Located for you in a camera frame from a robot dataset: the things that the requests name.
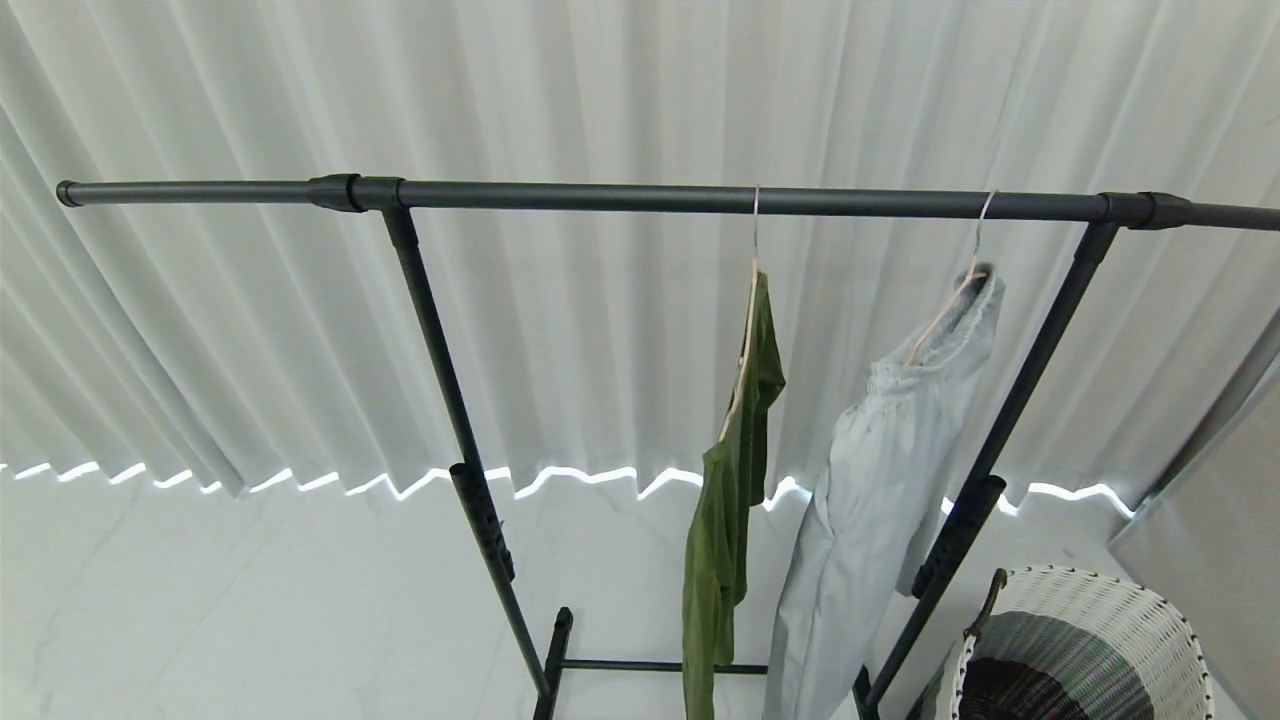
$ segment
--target clothes rack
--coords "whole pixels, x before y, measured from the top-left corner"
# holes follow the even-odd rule
[[[524,210],[602,210],[648,213],[724,213],[763,215],[844,215],[897,218],[977,219],[986,192],[899,190],[817,190],[699,186],[625,186],[419,182],[394,177],[332,174],[292,182],[119,182],[64,181],[58,200],[69,208],[120,204],[310,204],[329,210],[381,213],[387,233],[399,256],[419,324],[431,356],[462,461],[449,469],[453,487],[475,536],[476,546],[502,602],[520,653],[538,688],[534,720],[556,712],[564,670],[631,670],[678,673],[678,662],[584,660],[567,657],[573,614],[561,607],[550,646],[539,659],[520,610],[512,582],[515,565],[502,534],[493,496],[484,479],[484,464],[467,416],[462,388],[453,368],[444,328],[419,251],[411,208],[474,208]],[[1280,210],[1211,205],[1162,192],[1048,195],[1001,192],[991,200],[987,219],[1060,220],[1088,223],[1057,296],[1042,323],[1016,379],[969,470],[963,489],[943,523],[925,562],[916,573],[911,594],[919,600],[874,682],[863,667],[854,696],[864,720],[878,720],[879,701],[901,669],[925,623],[969,552],[978,532],[995,509],[1005,482],[993,475],[996,460],[1009,441],[1036,384],[1057,348],[1120,228],[1157,231],[1181,225],[1280,231]],[[763,675],[764,665],[726,665],[717,673]]]

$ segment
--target dark basket bottom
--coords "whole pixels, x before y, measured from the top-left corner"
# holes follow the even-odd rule
[[[1061,683],[1020,662],[974,660],[965,667],[960,720],[1089,720]]]

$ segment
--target hanging clothes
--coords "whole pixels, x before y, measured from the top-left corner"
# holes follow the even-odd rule
[[[719,442],[703,455],[703,489],[685,543],[685,714],[710,720],[716,665],[733,661],[733,609],[746,596],[746,520],[764,501],[769,406],[786,379],[768,277],[755,270],[741,368]]]
[[[863,666],[895,583],[909,594],[938,523],[950,455],[991,356],[1004,283],[989,266],[870,368],[832,432],[773,623],[764,720],[827,720]]]

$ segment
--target white marble floor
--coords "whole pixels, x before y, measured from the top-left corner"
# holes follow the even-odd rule
[[[529,717],[535,694],[452,488],[282,484],[232,500],[145,477],[0,478],[5,720]],[[539,652],[561,605],[576,657],[678,660],[684,537],[696,488],[637,501],[627,482],[495,486],[516,587]],[[737,660],[763,662],[803,511],[751,519]],[[883,707],[901,717],[997,566],[1123,574],[1106,501],[1033,496],[983,532]],[[882,662],[911,603],[896,598]],[[717,716],[759,717],[763,679],[717,680]],[[1219,717],[1238,717],[1224,698]],[[841,716],[851,716],[847,707]],[[557,717],[682,716],[673,674],[568,671]]]

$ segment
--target light under curtain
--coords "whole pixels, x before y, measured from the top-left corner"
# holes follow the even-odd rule
[[[1160,190],[1280,205],[1274,3],[0,4],[0,461],[239,492],[457,461],[376,218],[64,213],[58,179]],[[696,470],[736,373],[751,220],[417,210],[485,461]],[[817,477],[869,361],[970,223],[764,218],[788,388],[771,477]],[[991,223],[1007,281],[956,480],[1080,227]],[[997,471],[1139,498],[1280,307],[1262,233],[1121,233]]]

